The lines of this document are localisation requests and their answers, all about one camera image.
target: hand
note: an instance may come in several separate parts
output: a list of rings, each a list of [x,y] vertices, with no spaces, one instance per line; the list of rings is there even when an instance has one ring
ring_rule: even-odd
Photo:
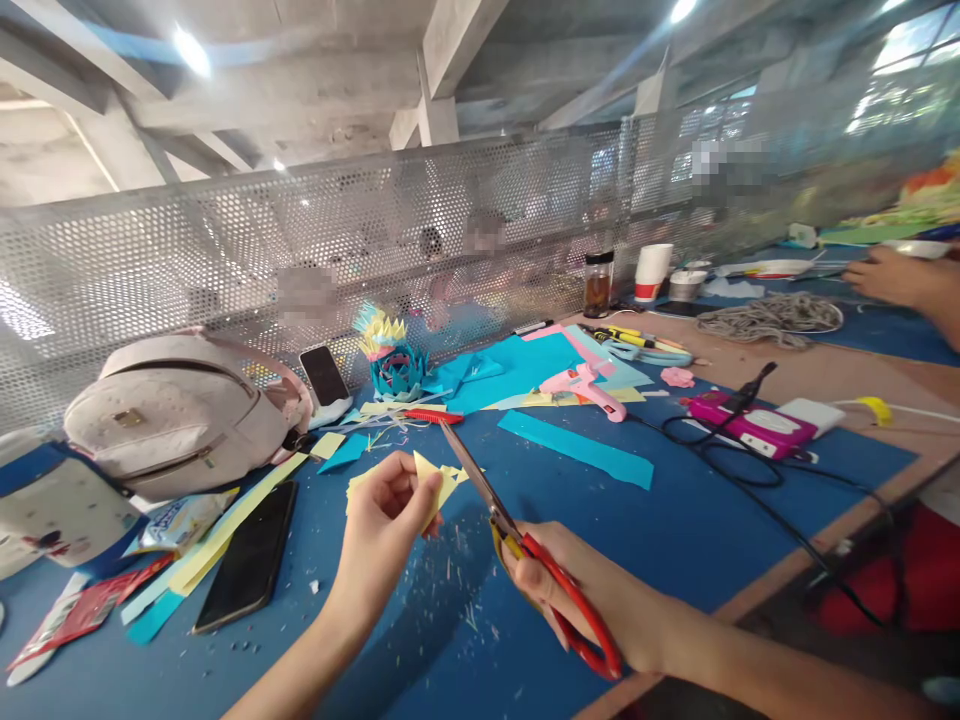
[[[350,500],[337,578],[330,591],[345,616],[372,627],[407,564],[413,541],[431,513],[442,479],[417,482],[413,456],[394,452],[357,488]],[[435,534],[439,514],[424,535]]]
[[[884,246],[871,250],[870,258],[874,262],[850,263],[843,274],[867,297],[925,312],[949,302],[951,286],[960,287],[960,264],[952,260],[921,260]]]
[[[683,676],[686,658],[696,653],[698,638],[714,620],[640,582],[559,523],[521,522],[517,529],[530,533],[579,583],[634,670]],[[517,587],[540,603],[564,649],[567,643],[550,607],[597,644],[586,619],[538,560],[517,560],[506,548],[503,558]]]

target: black cable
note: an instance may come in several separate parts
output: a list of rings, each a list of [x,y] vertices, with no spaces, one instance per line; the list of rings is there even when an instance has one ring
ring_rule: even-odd
[[[768,374],[772,368],[769,366],[764,368],[765,372],[763,375]],[[711,442],[720,432],[722,432],[730,423],[736,420],[738,417],[742,416],[749,406],[756,400],[757,395],[760,391],[760,383],[754,381],[748,383],[740,392],[735,396],[736,407],[731,412],[730,416],[727,417],[719,425],[708,423],[702,420],[697,420],[701,425],[707,428],[707,434],[696,438],[695,440],[683,440],[673,433],[669,432],[667,428],[674,423],[680,421],[689,421],[691,418],[689,416],[680,415],[677,417],[668,418],[660,426],[654,425],[653,423],[647,422],[643,418],[636,416],[636,419],[653,430],[656,430],[665,438],[670,440],[670,442],[685,447],[690,450],[694,455],[696,455],[700,460],[706,463],[712,470],[716,471],[722,478],[732,483],[737,489],[743,492],[747,497],[749,497],[761,510],[763,510],[774,522],[776,522],[790,537],[792,537],[799,545],[802,547],[807,554],[813,559],[814,563],[821,568],[821,570],[827,575],[830,581],[837,587],[840,592],[842,592],[853,605],[861,612],[863,615],[874,625],[878,627],[886,627],[887,624],[884,623],[870,608],[868,608],[856,592],[851,588],[847,583],[843,582],[837,574],[834,572],[834,569],[830,566],[827,559],[823,556],[820,551],[818,551],[804,534],[797,529],[789,520],[787,520],[783,515],[778,511],[773,509],[769,504],[767,504],[753,488],[777,488],[782,486],[786,482],[786,477],[781,472],[780,468],[773,464],[768,458],[764,457],[757,453],[753,448],[748,445],[745,445],[737,438],[732,438],[729,436],[724,436],[725,439],[729,439],[731,442],[736,443],[737,445],[728,445],[721,442]],[[709,452],[711,450],[724,450],[727,452],[738,452],[741,454],[748,455],[750,457],[756,458],[759,460],[764,467],[766,467],[772,474],[773,479],[770,481],[757,481],[751,478],[745,478],[739,475],[734,475],[729,473],[724,468],[720,467],[716,462],[710,459]],[[801,466],[795,464],[784,463],[785,467],[793,468],[796,470],[802,470],[809,472],[811,474],[821,475],[823,477],[836,480],[841,482],[877,501],[879,503],[886,520],[890,526],[891,532],[891,560],[894,564],[894,575],[896,583],[896,592],[897,599],[895,601],[895,610],[894,610],[894,624],[899,624],[902,618],[905,616],[906,607],[907,607],[907,588],[905,574],[906,570],[903,562],[902,547],[900,547],[896,525],[893,518],[893,513],[890,511],[889,506],[880,498],[873,490],[857,483],[849,478],[845,478],[842,475],[837,475],[836,473],[831,473],[826,470],[820,470],[819,468],[812,468],[808,466]]]

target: white bag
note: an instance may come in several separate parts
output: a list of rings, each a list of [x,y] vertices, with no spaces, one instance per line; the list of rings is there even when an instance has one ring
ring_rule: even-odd
[[[260,390],[240,367],[244,357],[280,382]],[[155,502],[283,462],[288,432],[306,433],[312,414],[310,391],[290,368],[194,328],[117,350],[63,425],[104,473]]]

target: blue table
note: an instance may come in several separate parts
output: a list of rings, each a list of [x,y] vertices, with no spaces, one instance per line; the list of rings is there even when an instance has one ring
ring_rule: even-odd
[[[831,246],[821,260],[842,260],[852,262],[867,256],[869,248]],[[769,259],[812,260],[820,250],[800,250],[785,247],[770,247],[738,262]],[[743,278],[732,278],[737,283]],[[906,308],[893,307],[877,303],[856,293],[839,278],[789,282],[787,280],[749,280],[751,285],[759,285],[767,292],[809,292],[833,299],[844,313],[844,325],[832,333],[811,335],[817,342],[856,350],[892,355],[960,367],[960,353],[953,350],[943,339],[943,335],[932,323],[918,313]],[[743,305],[749,300],[737,298],[705,297],[698,302],[718,307]]]
[[[659,381],[644,389],[658,387]],[[661,422],[683,412],[682,395],[705,389],[701,382],[630,409]],[[646,492],[498,429],[501,412],[475,413],[461,426],[465,443],[517,517],[563,522],[652,586],[713,611],[795,550],[793,541],[736,488],[636,421],[608,423],[595,407],[524,412],[654,463],[653,488]],[[381,442],[390,440],[398,440],[398,431]],[[437,465],[456,462],[436,427],[412,430],[404,449],[417,449]],[[913,459],[909,452],[846,431],[828,434],[812,449],[822,467],[871,487]],[[365,454],[329,474],[316,475],[312,461],[298,471],[300,496],[269,607],[215,636],[190,636],[208,576],[149,647],[129,642],[113,613],[99,631],[60,650],[35,678],[0,689],[3,716],[219,717],[323,606],[337,568],[347,482],[390,450]],[[855,492],[796,472],[788,473],[783,488],[763,494],[808,536],[861,500]],[[444,516],[440,541],[417,542],[373,637],[319,716],[559,718],[609,689],[579,658],[560,650],[546,623],[513,588],[496,560],[487,515],[469,484],[454,493]],[[33,633],[68,577],[67,571],[40,561],[0,583],[8,612],[0,634],[4,662]],[[311,580],[320,581],[317,595],[310,592]],[[476,631],[464,621],[470,607]]]

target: red package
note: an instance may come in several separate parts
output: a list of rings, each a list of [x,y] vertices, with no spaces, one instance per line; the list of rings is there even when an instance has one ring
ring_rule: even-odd
[[[92,633],[103,624],[117,603],[128,598],[144,582],[169,565],[171,560],[173,553],[154,560],[143,570],[104,580],[57,600],[40,623],[40,628],[7,666],[7,671],[32,657]]]

